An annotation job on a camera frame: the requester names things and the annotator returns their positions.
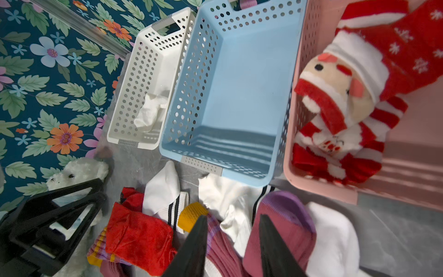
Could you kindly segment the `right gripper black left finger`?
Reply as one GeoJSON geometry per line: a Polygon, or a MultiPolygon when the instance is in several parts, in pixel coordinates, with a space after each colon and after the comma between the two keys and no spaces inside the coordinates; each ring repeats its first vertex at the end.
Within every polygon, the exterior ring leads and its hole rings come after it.
{"type": "Polygon", "coordinates": [[[163,277],[203,277],[207,253],[207,216],[197,219],[163,277]]]}

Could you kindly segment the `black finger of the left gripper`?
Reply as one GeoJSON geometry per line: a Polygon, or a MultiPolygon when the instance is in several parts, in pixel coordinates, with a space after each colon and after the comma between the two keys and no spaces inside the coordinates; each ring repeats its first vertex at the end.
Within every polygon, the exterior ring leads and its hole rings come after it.
{"type": "Polygon", "coordinates": [[[4,229],[34,229],[50,226],[58,222],[70,228],[88,207],[90,210],[81,221],[82,226],[90,226],[103,206],[103,181],[91,181],[34,195],[16,209],[8,212],[1,220],[4,229]],[[87,190],[85,196],[69,200],[66,204],[55,201],[73,193],[87,190]]]}
{"type": "Polygon", "coordinates": [[[64,266],[90,226],[82,226],[88,207],[68,229],[58,222],[34,229],[10,229],[8,240],[18,247],[18,258],[34,267],[64,266]]]}

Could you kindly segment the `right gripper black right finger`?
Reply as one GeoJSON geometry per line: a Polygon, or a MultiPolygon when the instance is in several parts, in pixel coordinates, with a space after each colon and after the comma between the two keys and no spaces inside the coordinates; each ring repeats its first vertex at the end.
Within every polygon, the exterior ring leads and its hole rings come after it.
{"type": "Polygon", "coordinates": [[[259,222],[261,264],[264,277],[306,277],[268,215],[259,222]]]}

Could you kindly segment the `red white striped santa sock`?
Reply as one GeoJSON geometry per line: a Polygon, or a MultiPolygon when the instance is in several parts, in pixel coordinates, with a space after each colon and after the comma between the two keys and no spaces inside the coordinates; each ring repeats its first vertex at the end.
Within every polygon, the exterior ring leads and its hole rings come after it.
{"type": "Polygon", "coordinates": [[[292,164],[327,182],[361,184],[381,170],[386,135],[407,109],[403,98],[393,96],[377,104],[363,121],[336,135],[317,115],[295,135],[292,164]]]}

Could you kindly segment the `small white ankle sock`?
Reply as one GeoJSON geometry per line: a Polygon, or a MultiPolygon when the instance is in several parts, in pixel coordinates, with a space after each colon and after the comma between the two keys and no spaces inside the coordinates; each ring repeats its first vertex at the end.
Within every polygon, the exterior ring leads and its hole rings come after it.
{"type": "Polygon", "coordinates": [[[146,94],[143,107],[134,120],[136,128],[143,132],[150,132],[158,121],[160,111],[166,109],[167,104],[167,97],[150,93],[146,94]]]}

